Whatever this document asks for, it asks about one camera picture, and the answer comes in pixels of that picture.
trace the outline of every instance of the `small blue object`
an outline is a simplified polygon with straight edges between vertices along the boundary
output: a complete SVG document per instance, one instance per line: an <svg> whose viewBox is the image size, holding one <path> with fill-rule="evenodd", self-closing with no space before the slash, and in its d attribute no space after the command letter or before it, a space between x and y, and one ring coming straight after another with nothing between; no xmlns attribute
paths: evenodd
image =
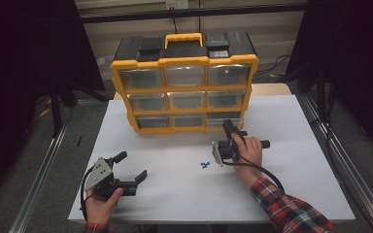
<svg viewBox="0 0 373 233"><path fill-rule="evenodd" d="M210 165L210 162L207 162L207 163L201 163L202 169L207 168L208 165Z"/></svg>

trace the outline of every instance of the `white table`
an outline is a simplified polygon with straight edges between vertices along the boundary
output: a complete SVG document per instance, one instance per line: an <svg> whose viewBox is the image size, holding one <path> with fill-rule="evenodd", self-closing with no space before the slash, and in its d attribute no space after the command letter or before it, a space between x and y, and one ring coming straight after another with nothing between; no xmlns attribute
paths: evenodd
<svg viewBox="0 0 373 233"><path fill-rule="evenodd" d="M287 194L307 201L333 222L355 219L295 96L251 98L245 122L250 135L271 142L263 151L263 167L281 181ZM132 181L148 170L137 195L119 200L113 215L118 222L268 222L233 168L215 162L211 142L218 140L225 140L224 134L138 135L127 122L123 102L113 100L88 167L99 156L109 158L126 150L128 157L114 166L116 178ZM208 161L203 169L201 162ZM68 219L85 222L79 194Z"/></svg>

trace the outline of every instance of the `black curtain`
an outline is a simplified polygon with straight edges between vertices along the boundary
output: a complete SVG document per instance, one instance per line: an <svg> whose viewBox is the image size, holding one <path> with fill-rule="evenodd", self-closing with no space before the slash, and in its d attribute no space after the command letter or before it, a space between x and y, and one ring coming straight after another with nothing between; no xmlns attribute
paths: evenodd
<svg viewBox="0 0 373 233"><path fill-rule="evenodd" d="M323 2L309 1L287 74L296 74L306 92L321 64L325 80L373 136L373 1Z"/></svg>
<svg viewBox="0 0 373 233"><path fill-rule="evenodd" d="M104 89L73 0L0 1L0 176L15 161L34 102L65 80Z"/></svg>

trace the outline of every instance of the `carrying handle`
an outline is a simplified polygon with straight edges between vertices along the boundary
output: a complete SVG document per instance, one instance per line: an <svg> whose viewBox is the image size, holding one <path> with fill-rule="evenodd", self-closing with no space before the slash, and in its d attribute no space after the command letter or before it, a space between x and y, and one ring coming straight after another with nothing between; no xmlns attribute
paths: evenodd
<svg viewBox="0 0 373 233"><path fill-rule="evenodd" d="M168 49L169 42L181 42L181 41L199 41L199 45L202 47L202 34L201 33L186 33L186 34L169 34L165 37L165 48Z"/></svg>

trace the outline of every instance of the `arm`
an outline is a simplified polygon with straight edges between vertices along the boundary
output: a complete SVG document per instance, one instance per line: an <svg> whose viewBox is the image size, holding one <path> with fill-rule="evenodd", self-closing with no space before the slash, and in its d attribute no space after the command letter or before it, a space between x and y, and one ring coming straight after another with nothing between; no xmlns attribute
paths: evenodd
<svg viewBox="0 0 373 233"><path fill-rule="evenodd" d="M246 144L236 134L232 134L232 138L237 143L242 157L261 166L262 146L258 138L246 138ZM235 162L247 161L240 158ZM249 167L234 168L280 232L333 232L333 226L325 216L308 203L283 193L263 178L260 171Z"/></svg>
<svg viewBox="0 0 373 233"><path fill-rule="evenodd" d="M117 201L123 194L123 189L118 188L107 201L97 200L90 189L86 193L87 224L85 232L112 233L114 229L109 226L112 211Z"/></svg>

